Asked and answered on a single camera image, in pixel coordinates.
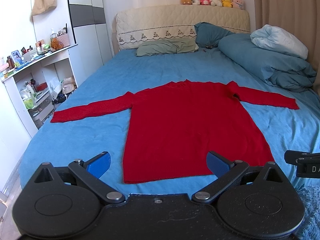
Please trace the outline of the red long-sleeve sweater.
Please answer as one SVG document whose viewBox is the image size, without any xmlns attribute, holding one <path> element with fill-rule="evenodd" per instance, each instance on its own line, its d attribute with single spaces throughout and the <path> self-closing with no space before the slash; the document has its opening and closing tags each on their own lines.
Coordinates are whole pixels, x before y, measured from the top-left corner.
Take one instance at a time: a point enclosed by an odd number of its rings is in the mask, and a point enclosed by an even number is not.
<svg viewBox="0 0 320 240">
<path fill-rule="evenodd" d="M 127 184 L 210 174 L 208 152 L 261 166 L 273 160 L 260 129 L 243 102 L 297 110 L 278 93 L 213 82 L 170 82 L 114 99 L 54 113 L 52 122 L 76 121 L 131 111 L 124 147 Z"/>
</svg>

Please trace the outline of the blue bed sheet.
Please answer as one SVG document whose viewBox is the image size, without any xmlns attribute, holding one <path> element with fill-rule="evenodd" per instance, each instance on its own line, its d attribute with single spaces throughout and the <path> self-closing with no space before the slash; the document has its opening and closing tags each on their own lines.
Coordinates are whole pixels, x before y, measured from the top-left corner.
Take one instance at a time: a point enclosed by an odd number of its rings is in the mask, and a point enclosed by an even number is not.
<svg viewBox="0 0 320 240">
<path fill-rule="evenodd" d="M 319 99 L 272 87 L 218 49 L 138 57 L 120 52 L 46 121 L 20 166 L 25 185 L 48 161 L 66 166 L 107 151 L 102 181 L 123 194 L 187 193 L 215 180 L 209 151 L 252 166 L 275 161 L 296 188 L 284 153 L 319 151 Z"/>
</svg>

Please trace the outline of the blue shaggy rug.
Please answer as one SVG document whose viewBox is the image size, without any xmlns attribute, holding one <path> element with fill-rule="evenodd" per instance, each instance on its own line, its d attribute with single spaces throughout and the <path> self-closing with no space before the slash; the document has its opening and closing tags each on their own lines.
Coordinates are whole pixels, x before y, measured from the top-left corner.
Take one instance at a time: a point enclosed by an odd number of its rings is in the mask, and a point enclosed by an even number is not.
<svg viewBox="0 0 320 240">
<path fill-rule="evenodd" d="M 320 187 L 307 186 L 297 192 L 305 206 L 305 216 L 296 235 L 299 239 L 320 239 Z"/>
</svg>

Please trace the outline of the teal duvet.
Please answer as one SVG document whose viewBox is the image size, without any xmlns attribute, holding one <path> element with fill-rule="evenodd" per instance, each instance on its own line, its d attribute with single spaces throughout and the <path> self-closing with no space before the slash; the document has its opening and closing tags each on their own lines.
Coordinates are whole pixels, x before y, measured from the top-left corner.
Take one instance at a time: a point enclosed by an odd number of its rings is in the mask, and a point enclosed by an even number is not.
<svg viewBox="0 0 320 240">
<path fill-rule="evenodd" d="M 257 47 L 249 34 L 223 37 L 218 48 L 231 60 L 242 66 L 264 83 L 294 92 L 313 86 L 316 71 L 311 64 L 298 57 Z"/>
</svg>

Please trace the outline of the white shelf desk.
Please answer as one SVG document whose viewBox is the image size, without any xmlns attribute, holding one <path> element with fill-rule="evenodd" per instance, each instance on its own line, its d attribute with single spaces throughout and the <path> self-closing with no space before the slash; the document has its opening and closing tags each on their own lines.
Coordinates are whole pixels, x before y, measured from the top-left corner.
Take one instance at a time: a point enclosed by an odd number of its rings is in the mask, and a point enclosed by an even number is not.
<svg viewBox="0 0 320 240">
<path fill-rule="evenodd" d="M 48 53 L 14 71 L 13 74 L 1 78 L 11 103 L 30 137 L 38 132 L 38 127 L 21 97 L 21 91 L 26 89 L 26 83 L 29 83 L 29 87 L 35 92 L 34 108 L 37 108 L 52 95 L 54 89 L 60 87 L 64 79 L 72 77 L 78 88 L 83 82 L 81 67 L 79 45 L 76 43 Z"/>
</svg>

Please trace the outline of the light blue blanket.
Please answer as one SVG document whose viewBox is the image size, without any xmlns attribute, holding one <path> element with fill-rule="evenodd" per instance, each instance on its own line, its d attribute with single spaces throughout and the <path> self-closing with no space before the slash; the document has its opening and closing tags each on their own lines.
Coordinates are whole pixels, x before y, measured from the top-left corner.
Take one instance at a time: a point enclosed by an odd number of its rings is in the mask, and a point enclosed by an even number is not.
<svg viewBox="0 0 320 240">
<path fill-rule="evenodd" d="M 293 34 L 280 27 L 266 24 L 252 32 L 250 38 L 252 43 L 261 49 L 298 57 L 303 60 L 308 58 L 308 48 Z"/>
</svg>

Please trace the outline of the small brown teddy bear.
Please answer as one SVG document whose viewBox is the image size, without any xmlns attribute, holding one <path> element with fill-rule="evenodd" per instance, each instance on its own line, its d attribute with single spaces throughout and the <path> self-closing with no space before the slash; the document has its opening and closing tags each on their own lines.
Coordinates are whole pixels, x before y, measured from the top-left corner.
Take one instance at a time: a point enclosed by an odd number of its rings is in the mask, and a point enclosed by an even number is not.
<svg viewBox="0 0 320 240">
<path fill-rule="evenodd" d="M 61 41 L 59 41 L 58 38 L 53 38 L 51 39 L 51 50 L 52 51 L 57 51 L 60 50 L 64 47 L 63 43 Z"/>
</svg>

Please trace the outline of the green pillow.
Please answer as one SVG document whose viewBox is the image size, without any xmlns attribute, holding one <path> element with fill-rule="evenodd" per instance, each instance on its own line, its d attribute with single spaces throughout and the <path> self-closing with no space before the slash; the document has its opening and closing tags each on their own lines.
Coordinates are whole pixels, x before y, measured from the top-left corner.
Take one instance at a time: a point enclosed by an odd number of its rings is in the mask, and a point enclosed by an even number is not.
<svg viewBox="0 0 320 240">
<path fill-rule="evenodd" d="M 136 56 L 193 53 L 199 49 L 193 38 L 172 38 L 146 41 L 139 45 Z"/>
</svg>

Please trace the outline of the dark teal pillow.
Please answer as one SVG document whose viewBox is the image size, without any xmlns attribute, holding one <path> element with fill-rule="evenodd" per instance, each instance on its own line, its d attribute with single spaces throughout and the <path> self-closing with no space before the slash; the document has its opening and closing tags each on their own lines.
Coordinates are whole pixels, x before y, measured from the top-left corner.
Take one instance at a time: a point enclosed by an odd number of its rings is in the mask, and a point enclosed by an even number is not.
<svg viewBox="0 0 320 240">
<path fill-rule="evenodd" d="M 215 48 L 222 38 L 234 34 L 227 29 L 207 22 L 197 23 L 194 28 L 196 31 L 195 42 L 201 48 Z"/>
</svg>

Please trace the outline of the cream quilted headboard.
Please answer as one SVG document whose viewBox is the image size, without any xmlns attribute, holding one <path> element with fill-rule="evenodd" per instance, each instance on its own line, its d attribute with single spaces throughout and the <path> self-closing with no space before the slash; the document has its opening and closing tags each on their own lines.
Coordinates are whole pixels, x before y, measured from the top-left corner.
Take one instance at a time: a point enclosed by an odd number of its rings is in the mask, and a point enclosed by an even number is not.
<svg viewBox="0 0 320 240">
<path fill-rule="evenodd" d="M 121 11 L 116 15 L 119 50 L 146 41 L 197 36 L 194 25 L 207 22 L 233 33 L 250 33 L 245 10 L 211 5 L 159 5 Z"/>
</svg>

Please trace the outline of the white wardrobe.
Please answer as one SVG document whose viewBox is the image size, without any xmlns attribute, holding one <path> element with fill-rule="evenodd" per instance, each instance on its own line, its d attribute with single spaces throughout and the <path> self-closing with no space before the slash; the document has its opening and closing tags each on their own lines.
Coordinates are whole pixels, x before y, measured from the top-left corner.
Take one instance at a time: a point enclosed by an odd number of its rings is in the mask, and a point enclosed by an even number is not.
<svg viewBox="0 0 320 240">
<path fill-rule="evenodd" d="M 112 59 L 112 49 L 103 0 L 68 0 L 68 5 L 76 43 L 69 50 L 69 59 L 76 85 L 80 86 Z"/>
</svg>

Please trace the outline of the beige curtain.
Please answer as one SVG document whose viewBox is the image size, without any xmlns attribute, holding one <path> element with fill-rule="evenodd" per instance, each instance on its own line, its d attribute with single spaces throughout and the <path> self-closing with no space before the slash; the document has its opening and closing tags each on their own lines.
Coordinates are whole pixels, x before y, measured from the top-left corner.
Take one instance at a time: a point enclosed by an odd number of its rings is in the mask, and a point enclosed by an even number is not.
<svg viewBox="0 0 320 240">
<path fill-rule="evenodd" d="M 255 24 L 275 25 L 295 35 L 309 50 L 307 61 L 319 68 L 319 0 L 254 0 Z"/>
</svg>

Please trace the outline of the white bear plush toy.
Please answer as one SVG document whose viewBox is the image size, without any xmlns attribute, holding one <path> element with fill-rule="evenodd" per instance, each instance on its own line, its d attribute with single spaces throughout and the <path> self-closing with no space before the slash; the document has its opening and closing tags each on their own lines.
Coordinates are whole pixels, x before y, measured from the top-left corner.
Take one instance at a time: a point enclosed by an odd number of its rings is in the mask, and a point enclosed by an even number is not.
<svg viewBox="0 0 320 240">
<path fill-rule="evenodd" d="M 221 0 L 211 0 L 210 4 L 211 6 L 218 6 L 218 7 L 222 6 Z"/>
</svg>

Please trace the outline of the yellow plush toy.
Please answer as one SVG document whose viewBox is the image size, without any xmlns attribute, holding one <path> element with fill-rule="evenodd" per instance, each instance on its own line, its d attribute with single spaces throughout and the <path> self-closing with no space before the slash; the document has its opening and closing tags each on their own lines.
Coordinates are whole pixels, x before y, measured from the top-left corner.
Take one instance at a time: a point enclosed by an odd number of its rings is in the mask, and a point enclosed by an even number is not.
<svg viewBox="0 0 320 240">
<path fill-rule="evenodd" d="M 233 7 L 233 0 L 221 0 L 223 7 L 232 8 Z"/>
</svg>

